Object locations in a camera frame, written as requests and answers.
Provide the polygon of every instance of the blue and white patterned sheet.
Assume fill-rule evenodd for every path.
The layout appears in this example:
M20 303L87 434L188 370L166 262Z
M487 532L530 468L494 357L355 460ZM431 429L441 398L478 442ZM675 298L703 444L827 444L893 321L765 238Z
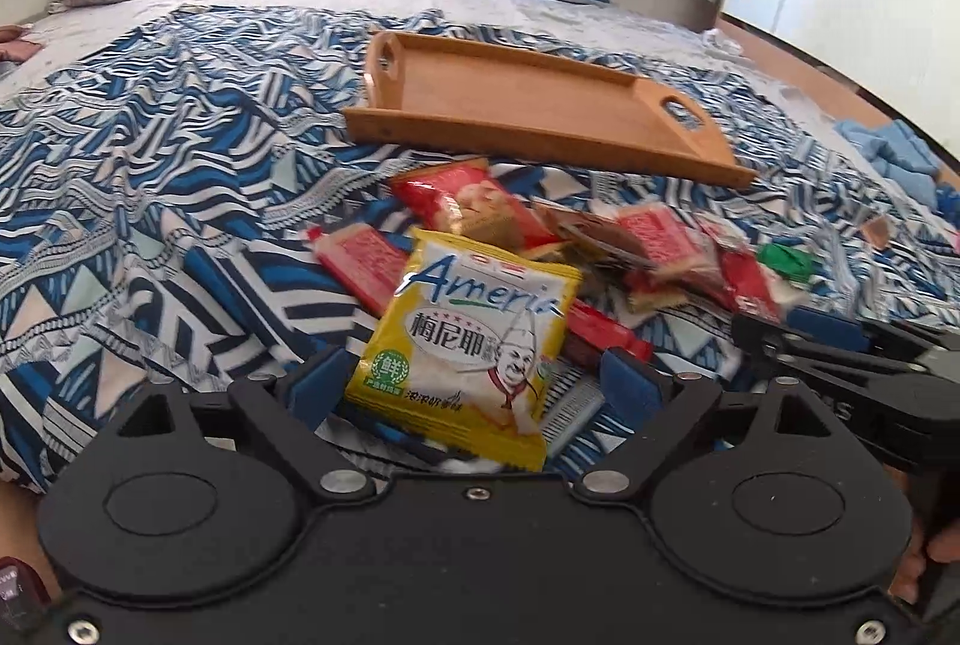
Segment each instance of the blue and white patterned sheet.
M359 351L376 321L318 266L307 223L412 222L385 179L445 156L351 145L339 111L363 100L376 30L522 46L651 76L699 100L747 191L688 180L493 161L514 193L582 208L665 200L753 242L807 244L811 290L843 314L960 324L960 259L913 209L810 139L735 73L580 49L548 36L296 8L185 6L0 104L0 471L43 490L145 378L199 391L280 373L324 343ZM896 222L889 250L857 231ZM631 322L622 297L605 309ZM674 370L731 373L728 318L692 304L632 319ZM568 474L619 439L598 413L555 464Z

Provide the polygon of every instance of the green label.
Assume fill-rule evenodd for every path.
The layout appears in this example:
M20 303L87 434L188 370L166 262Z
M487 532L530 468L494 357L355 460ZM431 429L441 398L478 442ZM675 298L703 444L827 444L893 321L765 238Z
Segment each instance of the green label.
M400 387L410 376L410 362L398 350L380 350L370 365L370 374L363 384L386 394L399 396L403 391Z

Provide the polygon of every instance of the blue cloth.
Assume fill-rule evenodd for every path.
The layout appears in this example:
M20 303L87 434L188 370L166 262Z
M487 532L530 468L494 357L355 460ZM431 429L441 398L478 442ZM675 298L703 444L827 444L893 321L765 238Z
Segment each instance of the blue cloth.
M956 228L960 228L960 193L952 185L937 185L937 212Z
M856 146L880 176L891 179L924 206L937 211L934 177L940 161L929 145L901 119L879 128L867 128L853 119L836 125L837 132Z

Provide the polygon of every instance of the bedsheet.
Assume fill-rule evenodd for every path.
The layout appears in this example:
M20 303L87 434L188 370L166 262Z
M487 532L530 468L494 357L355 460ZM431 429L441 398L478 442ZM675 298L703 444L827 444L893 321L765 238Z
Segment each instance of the bedsheet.
M35 37L46 49L7 79L0 79L0 100L16 90L42 82L51 71L73 63L112 42L117 36L169 13L181 4L248 6L301 6L349 11L367 9L373 14L416 14L440 9L459 23L501 25L529 33L549 33L582 47L608 52L632 52L645 57L739 73L760 95L789 115L791 121L829 148L846 156L867 176L886 186L888 194L910 203L901 189L887 183L844 138L833 132L833 120L801 91L765 76L749 60L725 50L724 42L712 40L669 23L649 20L616 6L598 7L561 4L544 0L135 0L76 9L41 20ZM928 213L931 225L940 221Z
M448 159L346 139L339 111L362 102L366 45L383 29L650 76L695 97L760 173L738 193L494 159L513 193L572 207L656 197L681 215L706 209L756 244L809 245L822 263L811 290L823 308L960 325L960 259L947 242L738 73L457 23L437 10L184 6L0 104L4 478L43 490L144 379L211 391L253 370L280 374L319 345L363 350L376 321L314 262L301 231L349 217L402 237L414 220L386 180ZM877 211L898 228L883 253L857 232ZM736 369L723 311L694 303L632 316L616 292L601 304L651 340L664 367ZM575 375L562 372L558 388ZM390 458L356 434L343 439L343 429L323 428L389 471ZM602 410L555 466L575 474L623 436Z

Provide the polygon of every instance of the screw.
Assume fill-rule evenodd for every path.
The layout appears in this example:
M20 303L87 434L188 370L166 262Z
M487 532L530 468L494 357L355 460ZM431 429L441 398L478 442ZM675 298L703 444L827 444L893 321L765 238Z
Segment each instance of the screw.
M486 502L490 501L490 497L493 496L493 494L490 492L489 488L479 487L477 485L477 487L467 488L464 496L467 496L467 499L472 502Z
M100 641L100 630L89 621L72 621L66 632L77 645L96 645Z
M356 493L367 484L367 476L356 469L334 469L320 477L320 487L328 493Z
M887 628L880 621L867 621L856 630L856 645L880 645L887 635Z
M619 493L630 487L630 478L627 475L611 469L600 469L584 474L581 482L590 493Z

